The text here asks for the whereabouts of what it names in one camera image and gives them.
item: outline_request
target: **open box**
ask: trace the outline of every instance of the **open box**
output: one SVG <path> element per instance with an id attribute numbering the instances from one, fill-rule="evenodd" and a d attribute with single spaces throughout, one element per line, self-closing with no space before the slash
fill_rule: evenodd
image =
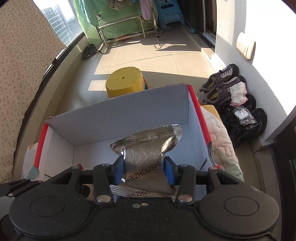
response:
<path id="1" fill-rule="evenodd" d="M 108 146 L 135 132 L 179 124 L 179 143 L 165 155 L 197 170 L 212 166 L 211 139 L 189 84 L 168 85 L 94 103 L 52 117 L 43 127 L 34 165 L 39 180 L 78 163 L 86 169 L 118 158 Z M 199 188 L 202 198 L 205 189 Z"/>

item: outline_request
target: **gray sneaker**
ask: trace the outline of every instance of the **gray sneaker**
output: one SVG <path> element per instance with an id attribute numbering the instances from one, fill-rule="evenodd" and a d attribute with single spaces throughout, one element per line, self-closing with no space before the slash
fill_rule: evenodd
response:
<path id="1" fill-rule="evenodd" d="M 239 68 L 235 64 L 230 64 L 226 66 L 223 70 L 219 70 L 218 73 L 212 74 L 206 83 L 204 83 L 200 89 L 200 92 L 205 94 L 210 92 L 216 85 L 222 84 L 223 82 L 228 82 L 235 76 L 238 76 Z"/>
<path id="2" fill-rule="evenodd" d="M 246 80 L 244 79 L 244 77 L 239 75 L 226 83 L 216 85 L 215 88 L 205 94 L 205 102 L 212 105 L 220 105 L 226 102 L 230 102 L 231 93 L 229 88 L 239 82 L 244 82 L 246 84 Z"/>

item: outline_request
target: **blue plastic stool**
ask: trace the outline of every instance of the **blue plastic stool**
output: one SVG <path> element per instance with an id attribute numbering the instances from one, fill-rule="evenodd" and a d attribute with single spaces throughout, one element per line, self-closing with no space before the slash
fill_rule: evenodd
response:
<path id="1" fill-rule="evenodd" d="M 185 25 L 185 18 L 176 0 L 155 0 L 158 11 L 158 22 L 162 29 L 167 29 L 167 24 L 180 21 Z"/>

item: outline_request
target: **beige curtain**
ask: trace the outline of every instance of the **beige curtain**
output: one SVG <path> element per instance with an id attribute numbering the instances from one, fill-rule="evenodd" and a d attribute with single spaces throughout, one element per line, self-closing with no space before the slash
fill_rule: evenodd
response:
<path id="1" fill-rule="evenodd" d="M 33 0 L 9 0 L 0 8 L 0 183 L 12 178 L 24 114 L 65 47 Z"/>

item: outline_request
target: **silver foil packet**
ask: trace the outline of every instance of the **silver foil packet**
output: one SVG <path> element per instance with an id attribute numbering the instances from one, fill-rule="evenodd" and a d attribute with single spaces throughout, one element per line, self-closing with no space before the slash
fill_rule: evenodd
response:
<path id="1" fill-rule="evenodd" d="M 124 158 L 124 178 L 115 194 L 126 197 L 172 196 L 164 174 L 164 154 L 172 150 L 182 136 L 180 125 L 141 131 L 110 144 Z"/>

